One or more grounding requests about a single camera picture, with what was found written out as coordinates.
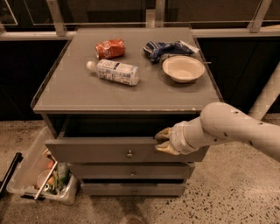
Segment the drawer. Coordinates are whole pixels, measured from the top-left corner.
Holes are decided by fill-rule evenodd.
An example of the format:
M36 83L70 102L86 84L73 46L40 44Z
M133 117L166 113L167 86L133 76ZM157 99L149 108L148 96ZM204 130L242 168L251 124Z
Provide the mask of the drawer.
M154 137L166 127L197 116L195 112L67 115L58 134L63 137Z
M155 150L156 144L152 137L58 137L45 142L59 162L68 163L197 162L208 149L173 156Z
M70 164L77 179L189 179L194 163Z
M181 196L186 184L81 184L92 196Z

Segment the drawer knob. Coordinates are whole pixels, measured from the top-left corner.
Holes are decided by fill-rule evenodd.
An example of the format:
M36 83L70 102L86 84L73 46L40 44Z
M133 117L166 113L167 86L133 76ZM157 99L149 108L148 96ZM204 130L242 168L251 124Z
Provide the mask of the drawer knob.
M133 157L133 154L132 154L131 150L128 151L128 154L126 154L126 157L127 158L132 158Z

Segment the bottle cap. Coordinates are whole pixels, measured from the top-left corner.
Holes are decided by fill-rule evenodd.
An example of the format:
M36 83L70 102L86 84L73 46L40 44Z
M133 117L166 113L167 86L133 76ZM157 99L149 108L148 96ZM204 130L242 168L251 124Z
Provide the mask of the bottle cap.
M87 69L94 71L95 70L95 63L93 61L87 62Z

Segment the plastic bin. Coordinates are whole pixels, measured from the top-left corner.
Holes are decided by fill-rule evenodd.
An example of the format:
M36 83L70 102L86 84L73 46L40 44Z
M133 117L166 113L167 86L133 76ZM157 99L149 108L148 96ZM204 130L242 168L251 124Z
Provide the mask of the plastic bin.
M38 190L34 189L34 186L37 184L37 178L46 169L46 164L49 161L48 158L42 155L46 149L45 141L47 139L53 139L53 136L49 129L44 127L36 137L31 148L27 151L23 161L17 165L17 169L6 188L9 193L20 194L25 197L35 197L38 192ZM64 204L72 205L75 201L79 185L79 181L72 175L66 190L62 194L54 195L42 191L40 195L49 200L57 200Z

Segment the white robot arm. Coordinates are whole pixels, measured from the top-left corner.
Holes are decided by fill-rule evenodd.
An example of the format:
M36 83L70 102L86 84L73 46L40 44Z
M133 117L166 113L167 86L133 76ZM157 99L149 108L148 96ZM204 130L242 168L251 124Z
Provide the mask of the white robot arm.
M257 121L226 103L205 106L200 117L179 122L155 136L165 141L156 149L173 155L189 154L202 146L239 141L280 162L280 126Z

